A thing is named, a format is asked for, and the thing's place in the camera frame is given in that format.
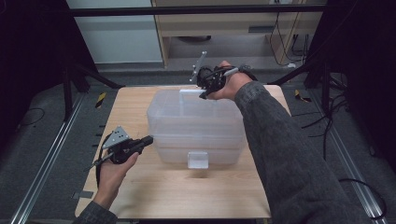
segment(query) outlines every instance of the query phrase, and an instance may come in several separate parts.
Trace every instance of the gray floor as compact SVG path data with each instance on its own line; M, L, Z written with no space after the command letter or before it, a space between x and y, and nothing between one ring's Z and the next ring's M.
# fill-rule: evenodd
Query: gray floor
M117 74L103 73L103 75L127 86L190 84L191 65L196 62L202 50L208 51L206 64L214 66L222 60L233 64L249 64L254 69L259 81L263 83L276 80L291 71L287 66L276 64L271 49L263 36L254 35L233 38L212 36L212 39L206 42L186 42L185 39L175 38L172 42L172 53L167 68L160 70L136 69ZM61 220L74 218L74 210L78 201L73 199L72 195L83 188L87 177L87 173L84 173L83 169L92 162L96 150L96 146L93 145L99 143L100 136L98 134L103 132L102 125L106 124L117 95L116 90L111 90L91 78L88 80L92 85L89 93L74 91L74 99L80 94L84 95L81 109L58 159L52 167L49 178L37 198L29 216L30 220L40 219L44 223L44 219L48 221L47 223L62 223ZM304 75L291 80L282 87L290 112L301 126L320 117L320 114L295 116L318 112L314 103L307 103L294 97L296 89L304 90L303 80ZM102 107L96 109L94 105L98 95L103 91L106 92L106 99ZM338 93L338 91L332 91L332 96ZM52 141L60 130L64 117L63 87L56 86L40 92L33 100L31 108L41 108L42 110L33 109L27 112L21 123L33 122L33 124L22 125L19 128L7 145L8 157L0 163L0 223L8 223L7 220L15 213L45 159ZM342 136L348 152L361 170L364 179L377 189L387 202L388 223L396 223L396 197L394 195L396 174L390 170L385 160L370 156L367 141L349 112L341 108L334 114L333 119L333 128ZM323 133L324 129L325 124L320 123L304 129L302 132L305 132L308 137ZM308 137L308 139L321 152L323 137ZM328 138L327 149L327 162L336 176L346 177L346 170L335 151L331 138ZM354 203L361 204L350 184L343 184L343 187ZM249 220L240 220L240 223L249 223Z

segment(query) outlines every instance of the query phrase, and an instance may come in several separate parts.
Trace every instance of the finger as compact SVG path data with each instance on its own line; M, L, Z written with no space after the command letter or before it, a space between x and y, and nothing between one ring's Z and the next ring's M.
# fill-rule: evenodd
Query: finger
M221 89L221 90L219 90L219 91L214 91L214 92L208 94L208 95L206 96L206 98L209 99L209 100L219 100L219 99L222 99L222 98L223 98L223 91L224 91L224 89Z
M134 153L132 156L128 158L128 160L125 163L122 164L122 166L125 168L125 172L127 172L129 169L131 169L131 167L134 166L134 164L137 161L137 157L139 157L138 152Z
M227 61L222 61L222 62L219 64L219 67L225 67L225 66L231 66L231 64L228 63Z

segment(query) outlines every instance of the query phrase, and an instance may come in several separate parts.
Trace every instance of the human arm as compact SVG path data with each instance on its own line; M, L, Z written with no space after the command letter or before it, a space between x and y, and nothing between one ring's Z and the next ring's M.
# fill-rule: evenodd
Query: human arm
M116 223L117 217L108 209L116 199L122 180L137 161L139 153L134 153L123 164L113 164L110 160L102 163L98 191L92 202L82 211L74 224Z
M275 223L368 223L283 106L257 81L236 73L209 95L235 101Z

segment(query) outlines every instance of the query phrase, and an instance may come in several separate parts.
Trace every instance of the white wall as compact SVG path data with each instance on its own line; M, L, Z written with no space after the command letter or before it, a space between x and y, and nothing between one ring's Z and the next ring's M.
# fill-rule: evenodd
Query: white wall
M151 7L150 0L67 0L70 8ZM153 16L76 18L95 63L161 63Z

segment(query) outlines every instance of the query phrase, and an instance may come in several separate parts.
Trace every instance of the wrist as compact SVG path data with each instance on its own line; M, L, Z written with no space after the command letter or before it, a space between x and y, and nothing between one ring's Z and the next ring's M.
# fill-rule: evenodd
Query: wrist
M252 81L252 79L245 73L234 74L233 75L233 94L230 97L230 99L235 101L235 96L239 92L239 90L251 81Z
M100 205L101 207L105 208L106 210L110 209L111 204L113 204L115 197L112 197L108 194L102 193L100 190L96 193L93 201Z

